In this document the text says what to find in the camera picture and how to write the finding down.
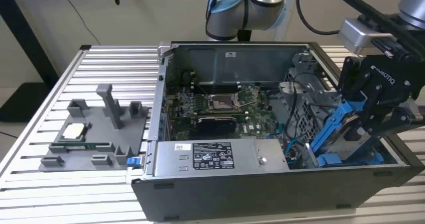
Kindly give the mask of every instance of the blue latch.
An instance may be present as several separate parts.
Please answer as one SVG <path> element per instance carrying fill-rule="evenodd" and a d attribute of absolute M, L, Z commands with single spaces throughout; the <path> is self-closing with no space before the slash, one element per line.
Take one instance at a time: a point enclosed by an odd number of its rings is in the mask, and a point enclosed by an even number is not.
<path fill-rule="evenodd" d="M 336 153 L 326 153 L 319 155 L 318 163 L 320 167 L 343 164 L 340 156 Z"/>
<path fill-rule="evenodd" d="M 140 157 L 132 157 L 127 159 L 127 167 L 135 167 L 140 168 L 142 166 L 142 158 Z"/>

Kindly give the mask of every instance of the wire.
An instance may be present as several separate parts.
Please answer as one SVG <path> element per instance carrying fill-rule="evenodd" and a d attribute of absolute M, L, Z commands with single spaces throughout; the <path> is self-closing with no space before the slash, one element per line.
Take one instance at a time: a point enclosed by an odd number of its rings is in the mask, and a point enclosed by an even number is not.
<path fill-rule="evenodd" d="M 290 144 L 288 144 L 288 147 L 287 147 L 287 149 L 286 149 L 286 152 L 284 152 L 284 154 L 287 154 L 288 152 L 290 152 L 290 150 L 291 150 L 291 147 L 292 147 L 292 145 L 298 142 L 298 138 L 295 138 L 291 142 L 290 142 Z"/>
<path fill-rule="evenodd" d="M 420 61 L 425 59 L 425 47 L 420 41 L 403 30 L 402 27 L 378 11 L 363 0 L 343 0 L 354 9 L 356 9 L 367 18 L 372 19 L 396 38 L 402 40 L 402 44 L 418 55 Z"/>
<path fill-rule="evenodd" d="M 199 86 L 199 88 L 202 89 L 202 91 L 206 93 L 206 95 L 208 96 L 207 91 L 203 89 L 203 87 L 199 85 L 199 83 L 195 82 L 195 84 Z"/>
<path fill-rule="evenodd" d="M 207 2 L 207 10 L 206 10 L 206 20 L 208 20 L 208 8 L 210 8 L 210 5 L 211 5 L 211 0 L 208 0 Z"/>
<path fill-rule="evenodd" d="M 5 133 L 5 132 L 2 132 L 2 131 L 0 131 L 0 133 L 5 134 L 5 135 L 7 135 L 7 136 L 10 136 L 10 137 L 13 137 L 13 138 L 18 138 L 15 135 L 13 135 L 13 134 L 10 134 L 10 133 Z"/>
<path fill-rule="evenodd" d="M 210 4 L 207 4 L 206 34 L 208 34 L 208 29 L 207 29 L 207 27 L 208 27 L 208 22 L 210 22 L 210 20 L 211 20 L 211 16 L 212 16 L 212 12 L 214 12 L 214 7 L 215 7 L 215 5 L 216 5 L 216 3 L 218 3 L 218 0 L 212 0 L 212 2 L 211 2 L 211 0 L 208 0 L 208 3 L 210 3 Z"/>
<path fill-rule="evenodd" d="M 280 135 L 282 133 L 284 133 L 284 125 L 280 123 L 280 124 L 279 124 L 279 131 L 278 131 L 276 133 L 271 133 L 271 134 L 266 137 L 266 139 L 271 139 L 272 136 Z"/>
<path fill-rule="evenodd" d="M 94 32 L 92 32 L 91 29 L 88 29 L 88 27 L 87 27 L 86 21 L 84 21 L 84 19 L 83 19 L 82 14 L 79 13 L 78 8 L 76 8 L 75 5 L 72 4 L 71 0 L 67 0 L 67 1 L 70 2 L 70 4 L 71 4 L 74 10 L 76 11 L 76 13 L 78 13 L 78 15 L 79 15 L 79 17 L 80 17 L 80 19 L 82 19 L 82 22 L 83 22 L 83 25 L 84 25 L 86 29 L 87 29 L 88 32 L 92 34 L 95 40 L 98 41 L 98 44 L 102 45 L 102 44 L 100 44 L 100 41 L 99 41 L 99 39 L 98 39 L 98 37 L 96 37 L 95 34 L 94 34 Z"/>
<path fill-rule="evenodd" d="M 302 11 L 302 5 L 300 5 L 300 0 L 296 0 L 296 7 L 298 7 L 298 13 L 302 19 L 302 22 L 304 23 L 304 25 L 307 26 L 307 28 L 316 34 L 319 35 L 336 35 L 339 34 L 340 30 L 335 30 L 335 31 L 320 31 L 318 29 L 315 29 L 311 24 L 308 23 L 308 21 L 306 20 L 303 11 Z"/>
<path fill-rule="evenodd" d="M 308 115 L 308 113 L 304 113 L 302 116 L 300 116 L 300 118 L 299 118 L 299 120 L 298 120 L 298 123 L 296 123 L 296 125 L 295 125 L 295 133 L 294 133 L 294 139 L 299 139 L 299 138 L 302 138 L 306 134 L 307 134 L 307 132 L 304 133 L 304 134 L 302 134 L 300 136 L 298 136 L 298 128 L 299 128 L 299 125 L 300 125 L 300 122 L 302 122 L 302 118 L 303 118 L 303 116 L 307 116 Z"/>
<path fill-rule="evenodd" d="M 311 72 L 300 72 L 299 74 L 296 74 L 296 76 L 292 78 L 294 80 L 299 77 L 299 75 L 311 75 L 315 76 L 318 78 L 318 75 L 315 73 Z"/>
<path fill-rule="evenodd" d="M 296 105 L 298 105 L 298 89 L 295 87 L 295 82 L 292 82 L 292 84 L 294 84 L 294 102 L 292 102 L 292 109 L 291 109 L 291 113 L 290 113 L 290 118 L 288 118 L 287 123 L 286 123 L 286 127 L 287 127 L 286 135 L 290 139 L 294 139 L 294 137 L 288 133 L 288 127 L 290 127 L 290 123 L 291 123 L 291 120 L 292 120 L 292 117 L 295 114 Z"/>

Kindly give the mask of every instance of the aluminum extrusion table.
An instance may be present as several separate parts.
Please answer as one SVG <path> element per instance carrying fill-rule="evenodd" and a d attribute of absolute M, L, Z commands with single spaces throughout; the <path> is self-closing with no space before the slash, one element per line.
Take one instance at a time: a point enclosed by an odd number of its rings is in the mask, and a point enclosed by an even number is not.
<path fill-rule="evenodd" d="M 343 66 L 354 55 L 342 46 L 323 46 Z M 0 163 L 0 223 L 139 223 L 150 224 L 131 186 L 127 171 L 42 173 L 40 158 L 68 116 L 72 99 L 102 106 L 100 83 L 114 84 L 122 105 L 138 100 L 154 104 L 158 80 L 156 46 L 92 46 L 80 50 L 55 89 Z M 150 122 L 144 137 L 148 137 Z M 425 162 L 425 127 L 400 134 Z M 358 209 L 206 220 L 187 223 L 384 224 L 425 223 L 425 172 L 403 187 L 380 191 Z"/>

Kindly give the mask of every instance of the gray floor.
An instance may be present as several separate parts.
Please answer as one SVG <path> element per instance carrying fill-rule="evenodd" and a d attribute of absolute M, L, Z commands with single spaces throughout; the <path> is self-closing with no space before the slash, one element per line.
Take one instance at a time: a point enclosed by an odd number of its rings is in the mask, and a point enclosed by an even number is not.
<path fill-rule="evenodd" d="M 9 100 L 10 96 L 14 94 L 17 88 L 0 88 L 0 106 Z M 27 123 L 6 123 L 0 122 L 0 131 L 19 136 L 25 130 Z M 17 139 L 0 134 L 0 161 L 3 160 L 9 150 L 11 149 Z"/>

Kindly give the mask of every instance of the white wall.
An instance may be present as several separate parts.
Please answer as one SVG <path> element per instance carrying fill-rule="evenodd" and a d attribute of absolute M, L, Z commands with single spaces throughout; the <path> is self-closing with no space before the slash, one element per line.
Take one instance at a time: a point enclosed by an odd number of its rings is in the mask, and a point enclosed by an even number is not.
<path fill-rule="evenodd" d="M 399 12 L 400 0 L 364 0 L 382 13 Z M 360 13 L 343 0 L 300 0 L 302 11 L 310 24 L 323 31 L 338 30 L 347 17 L 358 17 Z M 312 33 L 304 26 L 296 8 L 291 14 L 290 26 L 283 36 L 287 41 L 316 41 L 320 44 L 342 44 L 338 36 L 323 36 Z"/>
<path fill-rule="evenodd" d="M 88 27 L 103 45 L 156 45 L 162 40 L 206 40 L 207 0 L 71 0 L 82 13 Z M 382 12 L 396 12 L 399 0 L 366 0 Z M 17 0 L 29 23 L 46 49 L 48 57 L 62 72 L 72 60 L 82 44 L 96 44 L 80 18 L 67 0 Z M 302 0 L 302 7 L 311 24 L 323 30 L 339 29 L 347 17 L 358 12 L 342 0 Z M 283 36 L 287 41 L 318 41 L 339 44 L 336 36 L 315 35 L 304 27 L 296 11 L 291 14 Z M 275 31 L 256 31 L 252 40 L 275 40 Z M 7 66 L 25 64 L 27 57 L 18 49 L 0 41 L 0 57 L 15 57 Z M 31 66 L 25 74 L 36 79 Z M 22 77 L 15 69 L 5 83 L 19 83 Z"/>
<path fill-rule="evenodd" d="M 207 0 L 71 0 L 103 45 L 206 40 Z M 96 44 L 67 0 L 17 0 L 52 63 L 64 70 L 82 44 Z M 275 40 L 275 31 L 254 34 Z"/>
<path fill-rule="evenodd" d="M 0 88 L 40 81 L 39 73 L 0 17 Z"/>

